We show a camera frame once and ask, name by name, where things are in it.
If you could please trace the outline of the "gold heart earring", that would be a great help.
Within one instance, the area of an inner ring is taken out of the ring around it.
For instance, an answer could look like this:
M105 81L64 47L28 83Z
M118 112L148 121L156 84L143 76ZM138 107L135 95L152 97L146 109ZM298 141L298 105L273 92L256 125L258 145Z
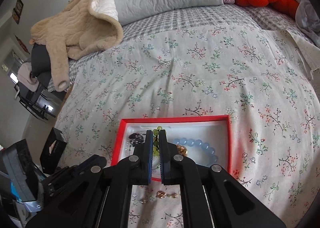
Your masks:
M178 194L177 193L172 193L172 194L168 194L165 191L158 191L156 193L156 198L158 199L164 199L164 198L178 198Z

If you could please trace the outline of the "black hair claw clip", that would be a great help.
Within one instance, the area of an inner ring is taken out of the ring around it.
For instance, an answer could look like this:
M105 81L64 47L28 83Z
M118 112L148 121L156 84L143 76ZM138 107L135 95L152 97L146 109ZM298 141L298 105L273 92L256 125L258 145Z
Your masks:
M135 147L139 144L142 144L145 142L145 136L146 134L141 134L138 132L134 132L133 134L129 135L129 143L131 146Z

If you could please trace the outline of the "small gold earring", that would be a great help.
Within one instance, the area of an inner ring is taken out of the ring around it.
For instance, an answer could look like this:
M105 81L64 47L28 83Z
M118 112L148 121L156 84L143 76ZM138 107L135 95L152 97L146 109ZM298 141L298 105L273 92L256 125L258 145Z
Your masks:
M140 202L141 204L147 204L147 203L149 203L149 198L140 199L139 202Z

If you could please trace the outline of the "red Ace cardboard box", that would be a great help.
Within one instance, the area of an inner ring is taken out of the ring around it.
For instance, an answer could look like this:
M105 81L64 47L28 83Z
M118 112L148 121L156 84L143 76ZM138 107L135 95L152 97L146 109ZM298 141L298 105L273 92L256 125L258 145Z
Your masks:
M196 164L210 167L219 164L227 172L231 167L231 126L229 116L132 118L122 119L114 146L111 166L133 154L129 135L152 132L151 180L160 181L161 162L159 133L164 130L167 141L187 148L188 156Z

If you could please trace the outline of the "floral bed sheet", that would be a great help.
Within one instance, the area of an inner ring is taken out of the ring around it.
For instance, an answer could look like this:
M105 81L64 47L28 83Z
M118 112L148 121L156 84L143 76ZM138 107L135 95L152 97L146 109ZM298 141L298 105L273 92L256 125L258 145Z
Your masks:
M319 191L319 44L270 8L169 11L72 63L59 165L111 160L125 118L227 115L231 175L295 227Z

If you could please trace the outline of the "beige fleece blanket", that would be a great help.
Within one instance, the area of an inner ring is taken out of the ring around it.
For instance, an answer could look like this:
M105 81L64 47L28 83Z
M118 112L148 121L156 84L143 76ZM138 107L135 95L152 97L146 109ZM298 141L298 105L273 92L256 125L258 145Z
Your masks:
M69 60L118 45L124 37L114 0L71 0L60 13L31 27L31 38L50 57L54 88L70 83Z

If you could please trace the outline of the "grey crumpled cloth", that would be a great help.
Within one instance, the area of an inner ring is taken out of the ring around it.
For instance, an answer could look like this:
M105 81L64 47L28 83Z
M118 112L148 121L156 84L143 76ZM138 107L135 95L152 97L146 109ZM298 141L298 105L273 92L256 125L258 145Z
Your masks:
M301 0L296 11L296 23L299 29L319 47L319 17L309 0Z

